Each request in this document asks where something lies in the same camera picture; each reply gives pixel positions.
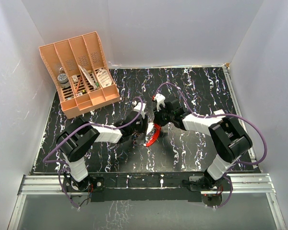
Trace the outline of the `steel key holder red handle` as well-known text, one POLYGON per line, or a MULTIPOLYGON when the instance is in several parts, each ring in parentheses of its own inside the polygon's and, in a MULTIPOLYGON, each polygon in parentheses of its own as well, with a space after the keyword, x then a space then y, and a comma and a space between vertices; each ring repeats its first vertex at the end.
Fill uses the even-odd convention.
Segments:
POLYGON ((144 133, 136 133, 134 135, 133 144, 143 145, 148 148, 156 142, 160 133, 161 126, 155 123, 148 123, 147 129, 144 133))

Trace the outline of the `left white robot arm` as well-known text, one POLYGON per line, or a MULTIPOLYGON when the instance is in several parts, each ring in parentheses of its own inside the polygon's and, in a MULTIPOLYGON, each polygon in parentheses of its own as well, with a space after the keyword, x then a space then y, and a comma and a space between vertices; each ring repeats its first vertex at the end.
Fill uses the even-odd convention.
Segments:
POLYGON ((103 125, 88 125, 78 130, 65 143, 60 146, 64 158, 70 168, 69 183, 75 190, 85 191, 92 182, 86 168, 84 156, 95 142, 109 142, 121 144, 135 134, 145 134, 148 128, 148 116, 141 113, 139 117, 129 124, 137 111, 132 111, 125 119, 121 119, 106 128, 103 125))

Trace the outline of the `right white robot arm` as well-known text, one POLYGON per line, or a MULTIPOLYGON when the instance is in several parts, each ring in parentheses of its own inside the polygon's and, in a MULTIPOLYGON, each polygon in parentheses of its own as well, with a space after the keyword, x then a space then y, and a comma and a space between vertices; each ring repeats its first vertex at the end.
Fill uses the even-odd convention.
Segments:
POLYGON ((201 189, 216 190, 222 183, 225 172, 252 147, 248 136, 238 119, 231 116, 200 118, 185 111, 177 98, 167 101, 161 94, 154 96, 154 124, 163 127, 172 123, 176 128, 197 131, 212 138, 216 157, 205 170, 203 177, 190 181, 201 189))

